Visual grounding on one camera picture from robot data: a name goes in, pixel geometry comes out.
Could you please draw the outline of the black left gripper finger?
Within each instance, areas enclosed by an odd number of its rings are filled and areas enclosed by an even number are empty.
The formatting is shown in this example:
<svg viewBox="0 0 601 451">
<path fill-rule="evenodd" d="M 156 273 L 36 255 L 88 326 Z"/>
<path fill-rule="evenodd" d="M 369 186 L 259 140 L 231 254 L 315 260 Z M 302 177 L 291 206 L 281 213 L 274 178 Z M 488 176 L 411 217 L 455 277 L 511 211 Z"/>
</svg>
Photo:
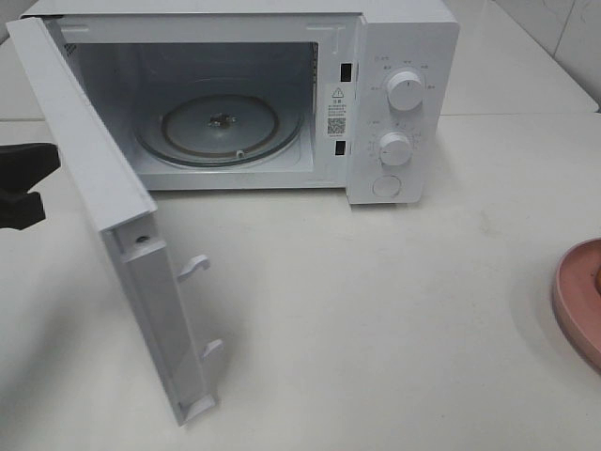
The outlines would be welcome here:
<svg viewBox="0 0 601 451">
<path fill-rule="evenodd" d="M 1 191 L 0 228 L 24 230 L 46 219 L 39 193 Z"/>
<path fill-rule="evenodd" d="M 52 143 L 24 143 L 1 147 L 1 189 L 29 191 L 60 167 L 58 147 Z"/>
</svg>

